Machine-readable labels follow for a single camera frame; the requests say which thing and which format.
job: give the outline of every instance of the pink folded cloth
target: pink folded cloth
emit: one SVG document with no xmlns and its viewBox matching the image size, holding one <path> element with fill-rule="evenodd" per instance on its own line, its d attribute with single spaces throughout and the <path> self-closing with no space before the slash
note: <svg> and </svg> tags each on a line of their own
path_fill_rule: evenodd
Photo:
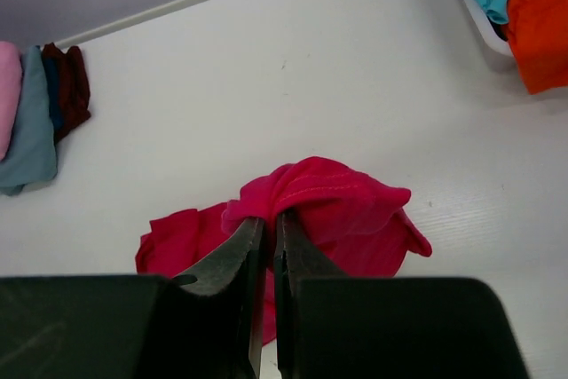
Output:
<svg viewBox="0 0 568 379">
<path fill-rule="evenodd" d="M 10 146 L 20 90 L 20 51 L 15 44 L 0 42 L 0 161 Z"/>
<path fill-rule="evenodd" d="M 307 237 L 349 275 L 391 277 L 408 251 L 432 248 L 402 207 L 410 191 L 380 183 L 333 160 L 285 164 L 241 189 L 241 198 L 208 209 L 183 210 L 150 223 L 136 255 L 138 272 L 172 277 L 225 241 L 246 217 L 266 221 L 271 253 L 276 217 L 294 209 Z M 264 342 L 276 336 L 274 276 L 266 274 Z"/>
</svg>

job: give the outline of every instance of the white table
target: white table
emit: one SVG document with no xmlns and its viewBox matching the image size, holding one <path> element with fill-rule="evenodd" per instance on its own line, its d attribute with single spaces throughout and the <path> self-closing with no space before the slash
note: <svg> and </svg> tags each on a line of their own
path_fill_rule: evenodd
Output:
<svg viewBox="0 0 568 379">
<path fill-rule="evenodd" d="M 149 219 L 317 154 L 411 188 L 434 255 L 401 274 L 487 281 L 565 378 L 568 93 L 488 71 L 458 0 L 211 0 L 82 49 L 93 118 L 0 199 L 1 274 L 133 272 Z"/>
</svg>

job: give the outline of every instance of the brown folded cloth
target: brown folded cloth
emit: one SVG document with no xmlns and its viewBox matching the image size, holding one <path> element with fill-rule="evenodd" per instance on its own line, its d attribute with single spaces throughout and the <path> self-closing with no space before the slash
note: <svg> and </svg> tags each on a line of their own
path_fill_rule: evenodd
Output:
<svg viewBox="0 0 568 379">
<path fill-rule="evenodd" d="M 89 79 L 83 62 L 83 55 L 77 46 L 71 46 L 63 53 L 54 43 L 46 44 L 42 56 L 52 58 L 59 74 L 59 107 L 63 114 L 63 127 L 55 131 L 55 143 L 60 142 L 69 132 L 91 117 L 89 112 Z"/>
</svg>

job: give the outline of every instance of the maroon cloth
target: maroon cloth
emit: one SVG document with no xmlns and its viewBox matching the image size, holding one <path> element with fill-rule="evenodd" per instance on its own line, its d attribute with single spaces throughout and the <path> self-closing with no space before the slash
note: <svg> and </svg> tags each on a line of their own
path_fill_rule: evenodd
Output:
<svg viewBox="0 0 568 379">
<path fill-rule="evenodd" d="M 83 62 L 83 55 L 77 46 L 71 46 L 63 53 L 54 43 L 46 44 L 42 56 L 55 61 L 59 75 L 59 107 L 63 114 L 63 126 L 55 131 L 55 143 L 60 142 L 71 130 L 89 118 L 89 79 Z"/>
<path fill-rule="evenodd" d="M 407 251 L 432 248 L 402 207 L 410 191 L 393 188 L 332 160 L 286 164 L 241 189 L 239 200 L 152 221 L 136 255 L 138 272 L 172 277 L 231 235 L 246 217 L 266 221 L 272 250 L 276 217 L 294 208 L 308 238 L 340 268 L 359 277 L 391 277 Z M 274 278 L 266 275 L 264 342 L 276 336 Z"/>
</svg>

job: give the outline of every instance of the white laundry basket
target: white laundry basket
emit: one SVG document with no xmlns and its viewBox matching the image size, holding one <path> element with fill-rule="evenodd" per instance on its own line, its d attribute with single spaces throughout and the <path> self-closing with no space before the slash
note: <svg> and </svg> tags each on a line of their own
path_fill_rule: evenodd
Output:
<svg viewBox="0 0 568 379">
<path fill-rule="evenodd" d="M 499 72 L 515 68 L 515 58 L 509 44 L 497 36 L 481 7 L 475 0 L 462 1 L 489 68 Z"/>
</svg>

